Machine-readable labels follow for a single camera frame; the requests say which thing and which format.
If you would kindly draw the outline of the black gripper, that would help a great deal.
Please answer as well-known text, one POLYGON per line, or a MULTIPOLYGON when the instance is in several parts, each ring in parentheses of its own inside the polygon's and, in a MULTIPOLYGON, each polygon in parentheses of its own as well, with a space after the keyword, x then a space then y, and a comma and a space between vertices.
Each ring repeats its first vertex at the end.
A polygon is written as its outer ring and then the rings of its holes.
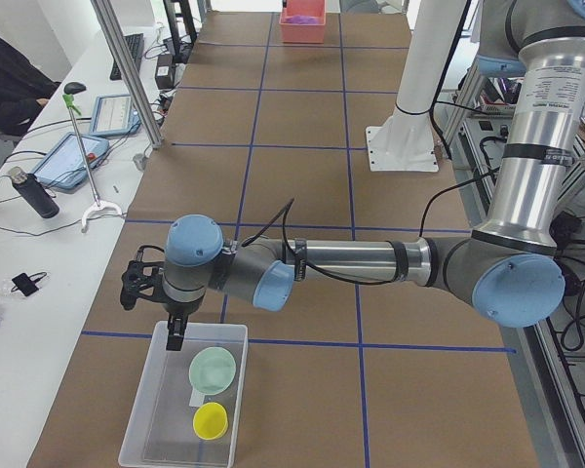
POLYGON ((188 298, 176 300, 164 289, 163 262, 130 260, 121 276, 120 303, 126 311, 133 310, 139 299, 161 304, 168 314, 167 351, 180 351, 188 317, 202 305, 204 290, 191 292, 188 298))

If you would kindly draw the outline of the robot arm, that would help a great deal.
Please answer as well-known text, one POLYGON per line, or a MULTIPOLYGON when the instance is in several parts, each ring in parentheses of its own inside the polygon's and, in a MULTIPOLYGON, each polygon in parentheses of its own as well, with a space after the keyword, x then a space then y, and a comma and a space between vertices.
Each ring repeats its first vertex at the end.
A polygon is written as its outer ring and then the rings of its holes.
POLYGON ((523 84, 487 216, 469 236, 365 243, 257 233, 237 242, 191 214, 172 224, 163 260, 129 262, 121 305, 163 305, 172 351, 207 290, 278 311, 308 270, 366 286, 412 281, 508 328, 549 317, 566 285, 550 225, 585 104, 585 1, 486 1, 478 61, 485 74, 523 84))

